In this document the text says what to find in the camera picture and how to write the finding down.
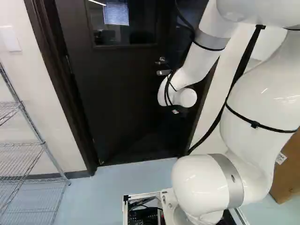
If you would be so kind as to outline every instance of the black cable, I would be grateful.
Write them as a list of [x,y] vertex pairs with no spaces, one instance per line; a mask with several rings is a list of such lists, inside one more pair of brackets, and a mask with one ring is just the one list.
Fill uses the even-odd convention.
[[194,27],[189,23],[189,21],[187,21],[184,16],[181,14],[181,12],[179,11],[179,8],[178,8],[178,4],[177,4],[177,0],[174,0],[175,2],[175,9],[176,9],[176,13],[178,15],[178,17],[188,26],[188,28],[193,32],[195,33],[195,30],[194,30]]
[[133,202],[133,203],[129,203],[128,204],[128,208],[131,209],[131,210],[134,210],[139,205],[144,205],[144,204],[146,204],[148,202],[151,202],[154,199],[158,199],[159,200],[159,198],[157,198],[157,197],[150,197],[150,198],[147,198],[147,199],[141,199],[139,201],[136,201],[136,202]]
[[263,128],[266,130],[270,130],[270,131],[277,132],[277,133],[284,133],[284,134],[291,134],[291,133],[295,133],[297,131],[297,130],[281,130],[281,129],[277,129],[277,128],[273,128],[273,127],[268,127],[268,126],[263,125],[255,120],[248,119],[248,118],[244,117],[243,115],[237,113],[231,107],[229,107],[227,102],[225,102],[225,106],[233,115],[239,117],[240,119],[246,121],[247,123],[250,123],[252,128]]
[[221,116],[222,116],[222,112],[223,112],[223,109],[225,107],[225,104],[226,104],[226,101],[229,97],[229,94],[230,94],[230,91],[232,90],[234,84],[237,82],[237,80],[244,74],[245,72],[245,69],[247,67],[247,64],[250,60],[250,56],[252,54],[252,51],[254,49],[254,46],[257,42],[257,39],[258,39],[258,36],[261,32],[261,30],[265,29],[265,26],[263,25],[256,25],[256,29],[243,53],[243,56],[242,58],[240,59],[240,63],[238,65],[238,68],[236,69],[236,72],[234,74],[234,77],[233,77],[233,80],[232,80],[232,83],[231,83],[231,86],[230,86],[230,89],[229,89],[229,92],[227,94],[227,97],[225,99],[225,102],[220,110],[220,112],[218,113],[216,119],[214,120],[214,122],[212,123],[211,127],[208,129],[208,131],[205,133],[205,135],[196,143],[194,144],[188,151],[187,151],[187,155],[189,155],[193,150],[195,150],[200,144],[202,144],[208,137],[209,135],[213,132],[213,130],[216,128],[216,126],[218,125],[218,123],[220,122],[221,120]]
[[286,30],[300,31],[300,29],[285,28]]
[[203,48],[203,49],[205,49],[205,50],[212,51],[212,52],[220,52],[220,51],[222,51],[222,50],[225,49],[225,48],[220,48],[220,49],[208,48],[208,47],[205,47],[205,46],[203,46],[203,45],[197,43],[195,40],[193,41],[193,43],[194,43],[195,45],[197,45],[198,47],[200,47],[200,48]]
[[[184,18],[184,16],[181,14],[179,8],[178,8],[178,4],[177,4],[177,1],[174,0],[175,2],[175,9],[176,9],[176,14],[177,16],[187,25],[187,26],[184,26],[184,25],[181,25],[179,23],[177,23],[178,26],[181,26],[181,27],[184,27],[186,29],[188,29],[190,32],[191,32],[191,42],[194,40],[195,38],[195,30],[194,30],[194,27]],[[174,76],[175,72],[171,71],[170,75],[167,76],[167,82],[165,83],[165,104],[166,106],[168,105],[173,105],[171,99],[170,99],[170,96],[169,96],[169,85],[172,86],[172,88],[177,91],[173,85],[171,84],[171,80]]]
[[146,206],[146,205],[136,205],[135,207],[139,207],[139,206],[143,206],[143,207],[145,207],[145,208],[147,208],[147,209],[157,209],[157,210],[163,211],[162,208],[159,208],[159,207],[152,207],[152,206]]

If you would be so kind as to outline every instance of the door window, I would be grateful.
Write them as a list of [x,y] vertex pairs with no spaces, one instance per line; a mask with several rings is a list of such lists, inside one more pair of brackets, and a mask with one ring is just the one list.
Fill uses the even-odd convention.
[[156,0],[87,0],[95,45],[156,42]]

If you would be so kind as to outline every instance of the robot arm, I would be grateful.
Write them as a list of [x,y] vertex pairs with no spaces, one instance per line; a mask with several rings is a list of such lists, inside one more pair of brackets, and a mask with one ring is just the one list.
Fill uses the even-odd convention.
[[[210,39],[229,40],[240,21],[278,27],[300,24],[295,1],[211,0],[204,14],[197,40],[207,46]],[[217,23],[224,26],[217,29]],[[202,80],[219,55],[220,51],[192,44],[172,85],[181,90]],[[267,61],[245,73],[233,87],[220,122],[221,137],[228,151],[213,154],[214,150],[210,150],[212,154],[182,157],[174,165],[174,196],[194,225],[216,224],[224,209],[260,201],[268,194],[276,156],[300,124],[299,61],[298,28],[288,31],[280,48]],[[158,100],[164,105],[162,86]],[[180,95],[193,97],[191,92],[176,95],[169,89],[169,93],[172,101],[182,106],[186,96],[180,99]]]
[[[171,80],[172,86],[169,86],[168,91],[173,105],[191,107],[195,104],[197,94],[194,90],[185,87],[201,81],[208,74],[236,27],[236,22],[227,21],[220,15],[216,0],[210,0],[185,63],[176,71]],[[167,79],[166,77],[162,81],[157,95],[161,106],[166,106],[164,94]]]

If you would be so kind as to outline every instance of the door frame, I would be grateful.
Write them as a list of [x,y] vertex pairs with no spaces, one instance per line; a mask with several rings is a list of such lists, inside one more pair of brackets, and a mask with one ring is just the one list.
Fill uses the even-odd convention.
[[49,77],[88,173],[92,176],[100,164],[77,86],[74,83],[74,76],[68,66],[68,53],[66,52],[64,59],[60,55],[59,47],[55,42],[57,37],[54,37],[44,1],[24,0],[24,2]]

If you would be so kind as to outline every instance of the metal wire rack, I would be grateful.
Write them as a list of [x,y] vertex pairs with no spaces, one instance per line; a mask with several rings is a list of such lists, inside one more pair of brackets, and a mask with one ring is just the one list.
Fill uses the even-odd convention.
[[40,143],[0,143],[0,215],[42,153]]
[[[0,75],[15,101],[0,102],[0,126],[20,111],[37,138],[37,143],[0,143],[0,225],[51,225],[66,185],[71,182],[34,125],[1,62]],[[60,178],[26,180],[43,152]]]
[[27,180],[9,204],[1,225],[51,225],[66,188],[66,180]]
[[19,111],[18,102],[0,102],[0,126]]

